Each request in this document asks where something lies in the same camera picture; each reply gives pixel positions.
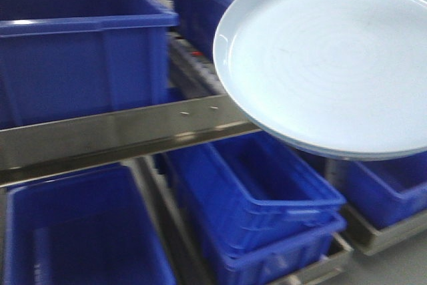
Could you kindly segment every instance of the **metal frame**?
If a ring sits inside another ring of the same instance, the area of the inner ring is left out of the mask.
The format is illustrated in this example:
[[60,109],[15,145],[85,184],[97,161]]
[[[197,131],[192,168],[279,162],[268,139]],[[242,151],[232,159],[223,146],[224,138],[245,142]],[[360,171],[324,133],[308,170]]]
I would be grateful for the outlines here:
[[227,95],[0,131],[0,186],[259,130]]
[[[185,285],[214,285],[214,276],[205,262],[195,237],[185,220],[185,212],[178,209],[164,177],[157,174],[149,158],[137,160],[146,188],[154,201],[155,216],[159,218],[159,231],[168,247],[172,249],[171,261],[177,275]],[[268,285],[316,285],[344,271],[352,257],[353,249],[338,234],[328,257],[297,272],[284,276]]]
[[427,210],[382,230],[373,227],[350,205],[344,206],[341,214],[348,223],[344,235],[352,241],[357,249],[368,256],[427,230]]

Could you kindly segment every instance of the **gray floor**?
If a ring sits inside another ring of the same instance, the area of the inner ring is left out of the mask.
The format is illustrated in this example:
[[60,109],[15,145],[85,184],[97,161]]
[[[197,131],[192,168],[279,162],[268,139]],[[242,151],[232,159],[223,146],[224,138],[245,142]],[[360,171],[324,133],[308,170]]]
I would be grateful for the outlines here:
[[347,271],[322,285],[427,285],[427,232],[374,256],[356,251]]

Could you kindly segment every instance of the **plate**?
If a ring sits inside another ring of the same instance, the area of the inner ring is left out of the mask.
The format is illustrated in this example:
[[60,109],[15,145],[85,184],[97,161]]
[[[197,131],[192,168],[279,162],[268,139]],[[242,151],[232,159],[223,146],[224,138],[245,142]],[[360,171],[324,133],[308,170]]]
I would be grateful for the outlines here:
[[297,148],[427,150],[427,0],[235,0],[213,58],[248,117]]

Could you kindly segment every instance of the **shelf rack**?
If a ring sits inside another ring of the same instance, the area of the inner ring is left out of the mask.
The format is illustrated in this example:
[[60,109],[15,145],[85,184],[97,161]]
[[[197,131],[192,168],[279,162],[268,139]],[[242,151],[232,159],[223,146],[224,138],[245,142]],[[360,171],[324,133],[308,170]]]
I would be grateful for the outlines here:
[[[177,35],[170,39],[171,80],[187,100],[0,130],[0,271],[6,186],[260,130],[223,93],[211,63],[192,56],[195,49]],[[158,209],[152,211],[153,219],[163,243],[171,248],[168,253],[180,284],[213,284],[182,213],[173,209],[171,197],[155,178],[147,159],[138,158],[137,162],[145,173],[141,179],[145,193],[152,194],[148,197],[154,204],[151,208]],[[333,184],[342,179],[337,173],[340,171],[328,175]],[[426,212],[381,231],[350,207],[344,208],[343,215],[349,221],[346,237],[367,254],[427,230]],[[342,272],[351,255],[351,247],[337,235],[326,260],[270,285],[319,284]]]

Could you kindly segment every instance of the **stainless steel bar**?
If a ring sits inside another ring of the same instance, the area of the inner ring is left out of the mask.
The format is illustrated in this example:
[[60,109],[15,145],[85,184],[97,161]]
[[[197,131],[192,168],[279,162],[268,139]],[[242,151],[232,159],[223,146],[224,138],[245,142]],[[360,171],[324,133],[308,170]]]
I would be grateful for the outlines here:
[[357,210],[347,205],[342,209],[348,227],[344,232],[365,255],[371,256],[427,230],[427,210],[393,226],[378,230]]
[[259,128],[227,95],[0,131],[0,186]]
[[6,233],[6,188],[0,188],[0,284],[3,284]]

